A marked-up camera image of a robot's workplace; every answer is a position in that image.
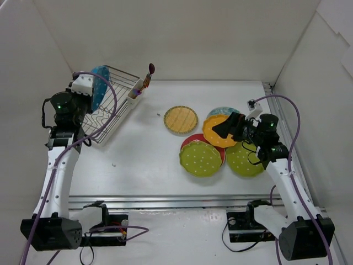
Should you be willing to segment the yellow polka dot bowl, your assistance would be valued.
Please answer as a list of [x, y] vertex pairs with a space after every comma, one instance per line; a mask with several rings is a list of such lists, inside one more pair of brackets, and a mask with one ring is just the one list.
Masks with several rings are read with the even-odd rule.
[[224, 114], [210, 115], [203, 123], [202, 132], [204, 138], [213, 146], [228, 148], [235, 146], [237, 144], [231, 136], [228, 135], [226, 139], [221, 138], [217, 133], [215, 133], [212, 128], [216, 125], [227, 120], [229, 116]]

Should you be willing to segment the blue polka dot bowl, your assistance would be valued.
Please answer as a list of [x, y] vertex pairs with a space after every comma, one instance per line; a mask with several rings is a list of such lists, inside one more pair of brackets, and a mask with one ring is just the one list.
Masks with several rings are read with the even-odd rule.
[[[102, 76], [107, 82], [110, 79], [110, 71], [108, 66], [98, 66], [92, 69], [92, 73]], [[106, 94], [108, 85], [96, 76], [93, 77], [93, 98], [92, 98], [92, 111], [95, 112], [101, 105]]]

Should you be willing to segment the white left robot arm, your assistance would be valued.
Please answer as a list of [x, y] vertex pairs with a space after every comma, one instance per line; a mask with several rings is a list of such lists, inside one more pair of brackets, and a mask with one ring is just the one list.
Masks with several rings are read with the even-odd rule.
[[46, 144], [44, 186], [32, 217], [22, 220], [20, 230], [36, 251], [72, 250], [81, 243], [82, 226], [69, 218], [69, 191], [85, 137], [82, 124], [92, 98], [67, 88], [48, 101], [55, 110], [55, 126]]

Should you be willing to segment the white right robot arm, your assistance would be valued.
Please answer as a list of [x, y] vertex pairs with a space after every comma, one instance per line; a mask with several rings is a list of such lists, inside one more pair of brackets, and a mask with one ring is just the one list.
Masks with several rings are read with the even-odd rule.
[[224, 122], [212, 127], [221, 138], [231, 136], [236, 142], [247, 141], [256, 147], [256, 156], [274, 181], [285, 206], [282, 216], [268, 202], [251, 202], [244, 213], [250, 227], [262, 225], [278, 240], [279, 249], [288, 261], [327, 257], [333, 264], [330, 243], [334, 224], [322, 216], [297, 180], [291, 154], [279, 141], [278, 117], [262, 114], [257, 125], [252, 118], [232, 113]]

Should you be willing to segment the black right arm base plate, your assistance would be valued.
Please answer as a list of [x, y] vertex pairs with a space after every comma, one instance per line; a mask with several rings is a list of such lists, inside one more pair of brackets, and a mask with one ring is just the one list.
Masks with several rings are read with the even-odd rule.
[[[221, 234], [224, 246], [233, 253], [246, 252], [253, 249], [260, 242], [277, 242], [277, 238], [254, 219], [254, 209], [259, 206], [271, 206], [266, 200], [250, 201], [243, 211], [226, 212], [227, 222]], [[228, 229], [230, 243], [252, 243], [241, 250], [232, 249], [224, 240], [224, 235]]]

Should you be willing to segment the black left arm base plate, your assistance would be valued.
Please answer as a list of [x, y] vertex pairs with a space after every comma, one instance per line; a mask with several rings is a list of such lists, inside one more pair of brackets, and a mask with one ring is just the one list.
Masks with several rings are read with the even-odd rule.
[[103, 201], [87, 204], [71, 215], [82, 227], [81, 246], [124, 246], [127, 240], [128, 215], [111, 214]]

